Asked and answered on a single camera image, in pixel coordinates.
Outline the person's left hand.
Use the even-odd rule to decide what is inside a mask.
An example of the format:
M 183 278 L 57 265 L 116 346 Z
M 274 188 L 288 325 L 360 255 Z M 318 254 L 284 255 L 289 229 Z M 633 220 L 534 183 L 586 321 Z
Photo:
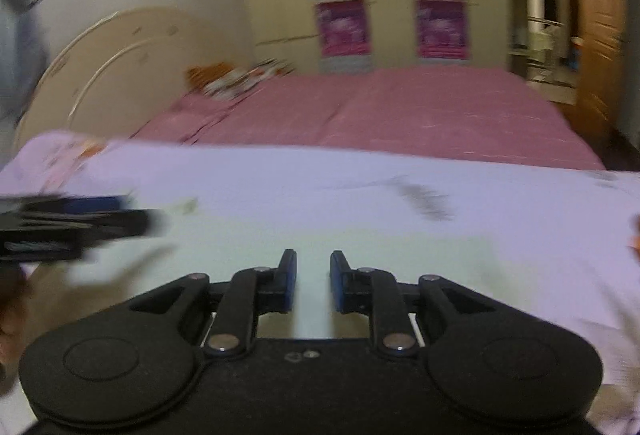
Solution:
M 1 265 L 1 394 L 11 387 L 26 346 L 29 299 L 32 287 L 20 265 Z

